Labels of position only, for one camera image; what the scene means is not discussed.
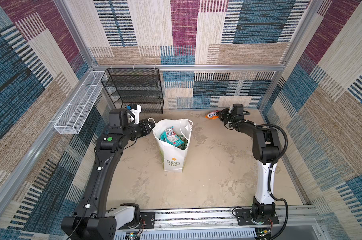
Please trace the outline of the orange Fox's candy bag back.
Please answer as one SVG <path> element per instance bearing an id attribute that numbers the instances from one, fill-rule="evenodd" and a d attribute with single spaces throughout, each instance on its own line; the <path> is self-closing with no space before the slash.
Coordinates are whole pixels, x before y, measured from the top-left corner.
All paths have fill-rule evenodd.
<path id="1" fill-rule="evenodd" d="M 220 111 L 217 110 L 217 111 L 212 111 L 210 113 L 208 113 L 205 118 L 206 119 L 209 119 L 209 120 L 215 120 L 215 119 L 218 119 L 219 118 L 219 113 Z"/>

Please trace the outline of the teal white snack packet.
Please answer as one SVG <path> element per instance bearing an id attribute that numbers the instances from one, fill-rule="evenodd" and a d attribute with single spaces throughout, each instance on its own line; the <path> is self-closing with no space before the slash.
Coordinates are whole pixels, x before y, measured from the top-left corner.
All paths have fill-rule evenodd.
<path id="1" fill-rule="evenodd" d="M 166 142 L 174 147 L 180 144 L 179 136 L 174 131 L 174 127 L 166 129 L 160 136 L 160 141 Z"/>

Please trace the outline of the white floral paper bag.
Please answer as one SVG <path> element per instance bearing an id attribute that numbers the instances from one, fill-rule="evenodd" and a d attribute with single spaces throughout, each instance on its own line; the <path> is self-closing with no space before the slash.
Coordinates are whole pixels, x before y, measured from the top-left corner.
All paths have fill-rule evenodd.
<path id="1" fill-rule="evenodd" d="M 158 143 L 164 171 L 181 173 L 185 164 L 188 148 L 191 141 L 193 122 L 189 119 L 180 120 L 161 120 L 156 123 L 153 129 L 153 135 Z M 168 128 L 174 127 L 174 131 L 178 136 L 184 136 L 188 139 L 187 148 L 183 151 L 166 142 L 160 141 L 161 134 Z"/>

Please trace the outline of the green snack bag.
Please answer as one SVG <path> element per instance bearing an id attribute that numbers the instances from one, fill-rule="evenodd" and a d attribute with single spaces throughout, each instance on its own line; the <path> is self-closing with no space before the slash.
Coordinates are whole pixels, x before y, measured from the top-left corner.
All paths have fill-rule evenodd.
<path id="1" fill-rule="evenodd" d="M 187 148 L 188 139 L 185 138 L 184 136 L 179 136 L 179 139 L 180 139 L 180 144 L 177 146 L 177 148 L 184 151 Z"/>

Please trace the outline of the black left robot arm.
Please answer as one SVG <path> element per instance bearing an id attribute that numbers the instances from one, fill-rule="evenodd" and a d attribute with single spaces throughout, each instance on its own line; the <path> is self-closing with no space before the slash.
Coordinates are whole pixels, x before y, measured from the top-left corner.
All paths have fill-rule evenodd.
<path id="1" fill-rule="evenodd" d="M 141 106 L 136 104 L 110 111 L 109 124 L 96 142 L 93 169 L 83 197 L 73 215 L 61 223 L 69 240 L 112 240 L 119 228 L 135 229 L 143 224 L 137 204 L 122 204 L 107 214 L 112 178 L 128 142 L 147 136 L 155 126 L 148 119 L 141 120 L 140 112 Z"/>

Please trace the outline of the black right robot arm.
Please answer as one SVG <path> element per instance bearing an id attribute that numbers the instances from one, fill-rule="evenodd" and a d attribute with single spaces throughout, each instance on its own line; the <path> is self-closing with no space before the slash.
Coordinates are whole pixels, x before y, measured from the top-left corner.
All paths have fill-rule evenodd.
<path id="1" fill-rule="evenodd" d="M 246 120 L 244 117 L 249 116 L 250 112 L 245 111 L 242 104 L 234 104 L 232 108 L 225 108 L 217 115 L 227 129 L 252 138 L 252 154 L 257 160 L 258 177 L 250 217 L 254 224 L 264 224 L 275 215 L 275 203 L 283 201 L 274 196 L 273 190 L 277 163 L 288 146 L 285 132 L 275 125 L 259 125 Z M 283 145 L 278 133 L 284 135 Z"/>

